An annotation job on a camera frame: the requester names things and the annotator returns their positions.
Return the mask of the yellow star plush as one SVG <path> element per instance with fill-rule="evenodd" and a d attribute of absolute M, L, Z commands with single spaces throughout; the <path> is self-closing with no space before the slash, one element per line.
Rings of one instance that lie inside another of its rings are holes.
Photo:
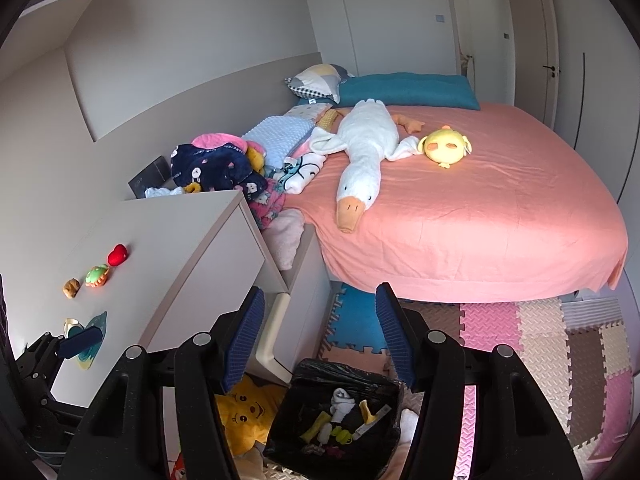
<path fill-rule="evenodd" d="M 216 396 L 224 435 L 233 456 L 240 456 L 256 443 L 266 444 L 286 388 L 270 382 L 256 384 L 250 375 L 223 396 Z"/>

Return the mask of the navy cartoon blanket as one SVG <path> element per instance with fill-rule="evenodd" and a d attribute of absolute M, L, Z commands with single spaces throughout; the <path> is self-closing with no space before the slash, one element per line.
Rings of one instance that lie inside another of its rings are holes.
<path fill-rule="evenodd" d="M 203 192 L 239 188 L 250 200 L 268 186 L 241 149 L 231 143 L 213 150 L 180 144 L 170 156 L 170 170 L 172 180 L 182 188 L 192 183 Z"/>

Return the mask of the white door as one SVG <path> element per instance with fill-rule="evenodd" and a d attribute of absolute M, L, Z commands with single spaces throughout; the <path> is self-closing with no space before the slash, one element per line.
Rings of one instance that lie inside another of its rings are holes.
<path fill-rule="evenodd" d="M 510 0 L 452 0 L 460 70 L 477 99 L 512 105 L 515 49 Z"/>

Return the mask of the green orange teether toy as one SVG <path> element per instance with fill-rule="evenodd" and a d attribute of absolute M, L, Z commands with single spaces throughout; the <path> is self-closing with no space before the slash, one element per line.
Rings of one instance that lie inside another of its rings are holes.
<path fill-rule="evenodd" d="M 108 264 L 93 266 L 85 276 L 85 285 L 91 288 L 102 287 L 110 277 L 110 271 Z"/>

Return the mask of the blue foam floor tile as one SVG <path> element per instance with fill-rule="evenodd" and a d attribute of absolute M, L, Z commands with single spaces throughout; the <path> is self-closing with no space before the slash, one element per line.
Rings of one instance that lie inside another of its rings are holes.
<path fill-rule="evenodd" d="M 326 326 L 330 347 L 381 354 L 387 349 L 378 316 L 375 296 L 344 283 L 335 283 L 332 308 Z"/>

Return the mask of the yellow chick plush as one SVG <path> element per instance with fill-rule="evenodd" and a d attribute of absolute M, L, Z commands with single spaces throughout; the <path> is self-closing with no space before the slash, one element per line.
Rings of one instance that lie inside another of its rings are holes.
<path fill-rule="evenodd" d="M 462 133 L 448 125 L 424 136 L 418 143 L 418 152 L 440 168 L 449 169 L 465 156 L 472 154 L 472 144 Z"/>

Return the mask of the pink foam floor tile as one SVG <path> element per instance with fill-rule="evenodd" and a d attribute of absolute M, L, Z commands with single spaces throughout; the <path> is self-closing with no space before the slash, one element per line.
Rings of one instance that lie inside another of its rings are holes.
<path fill-rule="evenodd" d="M 506 344 L 516 353 L 522 351 L 522 331 L 516 304 L 462 304 L 460 308 L 461 337 L 465 347 L 491 351 L 498 344 Z"/>

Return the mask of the brown squishy toy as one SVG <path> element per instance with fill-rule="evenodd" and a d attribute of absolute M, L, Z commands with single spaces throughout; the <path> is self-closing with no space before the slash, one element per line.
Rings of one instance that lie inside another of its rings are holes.
<path fill-rule="evenodd" d="M 80 286 L 80 281 L 77 278 L 71 278 L 63 285 L 63 294 L 68 299 L 74 299 L 79 292 Z"/>

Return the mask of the pink patterned blanket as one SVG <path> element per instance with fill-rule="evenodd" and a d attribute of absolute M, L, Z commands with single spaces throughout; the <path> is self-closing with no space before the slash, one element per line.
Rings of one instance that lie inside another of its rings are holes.
<path fill-rule="evenodd" d="M 263 231 L 268 228 L 270 223 L 280 214 L 284 202 L 285 194 L 279 183 L 276 180 L 268 179 L 265 191 L 248 202 L 258 229 Z"/>

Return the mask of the white quilted cloth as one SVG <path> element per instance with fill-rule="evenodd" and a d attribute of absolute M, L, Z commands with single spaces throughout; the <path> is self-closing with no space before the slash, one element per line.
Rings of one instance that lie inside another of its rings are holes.
<path fill-rule="evenodd" d="M 356 402 L 343 388 L 336 388 L 332 394 L 330 413 L 332 415 L 331 424 L 338 424 L 354 408 Z"/>

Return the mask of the checkered patchwork pillow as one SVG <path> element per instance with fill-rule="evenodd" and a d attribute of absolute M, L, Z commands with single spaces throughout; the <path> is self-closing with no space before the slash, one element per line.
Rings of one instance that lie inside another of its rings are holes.
<path fill-rule="evenodd" d="M 340 85 L 351 76 L 342 66 L 323 63 L 310 66 L 284 82 L 294 96 L 307 100 L 329 99 L 338 104 Z"/>

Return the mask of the black trash bin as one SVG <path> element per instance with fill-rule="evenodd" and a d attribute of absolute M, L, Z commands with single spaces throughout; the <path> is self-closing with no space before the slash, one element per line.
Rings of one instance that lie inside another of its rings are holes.
<path fill-rule="evenodd" d="M 268 460 L 307 479 L 377 479 L 399 443 L 399 382 L 304 359 L 265 445 Z"/>

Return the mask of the white goose plush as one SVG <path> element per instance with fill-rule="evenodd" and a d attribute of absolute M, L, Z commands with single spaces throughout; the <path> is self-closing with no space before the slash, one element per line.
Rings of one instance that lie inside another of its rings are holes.
<path fill-rule="evenodd" d="M 349 164 L 336 191 L 336 225 L 345 233 L 356 230 L 381 189 L 381 164 L 418 152 L 416 135 L 424 126 L 403 114 L 390 114 L 380 100 L 359 101 L 341 120 L 336 133 L 320 127 L 311 133 L 309 148 L 324 156 L 345 153 Z"/>

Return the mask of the pink bed sheet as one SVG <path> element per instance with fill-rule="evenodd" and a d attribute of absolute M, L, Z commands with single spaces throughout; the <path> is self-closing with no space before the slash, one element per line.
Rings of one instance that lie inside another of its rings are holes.
<path fill-rule="evenodd" d="M 335 222 L 348 157 L 329 156 L 286 206 L 314 226 L 336 278 L 440 302 L 535 300 L 618 284 L 628 250 L 623 215 L 554 131 L 504 104 L 407 106 L 404 114 L 426 131 L 460 131 L 472 152 L 448 169 L 422 155 L 383 162 L 380 195 L 352 233 Z"/>

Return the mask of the light blue knit blanket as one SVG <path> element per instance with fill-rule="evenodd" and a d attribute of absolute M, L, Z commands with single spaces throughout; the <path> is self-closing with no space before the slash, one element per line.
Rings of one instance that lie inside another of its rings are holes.
<path fill-rule="evenodd" d="M 266 152 L 265 165 L 278 169 L 284 160 L 310 136 L 314 123 L 295 116 L 270 116 L 245 133 L 246 142 L 259 144 Z"/>

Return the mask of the red heart toy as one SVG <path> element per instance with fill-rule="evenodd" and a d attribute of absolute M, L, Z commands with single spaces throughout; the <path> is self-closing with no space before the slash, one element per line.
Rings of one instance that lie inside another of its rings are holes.
<path fill-rule="evenodd" d="M 129 250 L 124 244 L 117 244 L 107 255 L 106 262 L 112 268 L 120 266 L 129 257 Z"/>

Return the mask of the teal long pillow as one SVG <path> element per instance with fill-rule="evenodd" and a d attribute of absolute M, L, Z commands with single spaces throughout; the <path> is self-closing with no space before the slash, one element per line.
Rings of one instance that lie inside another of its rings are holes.
<path fill-rule="evenodd" d="M 380 100 L 385 105 L 455 107 L 480 110 L 480 103 L 461 75 L 392 73 L 346 79 L 338 86 L 341 106 L 362 100 Z"/>

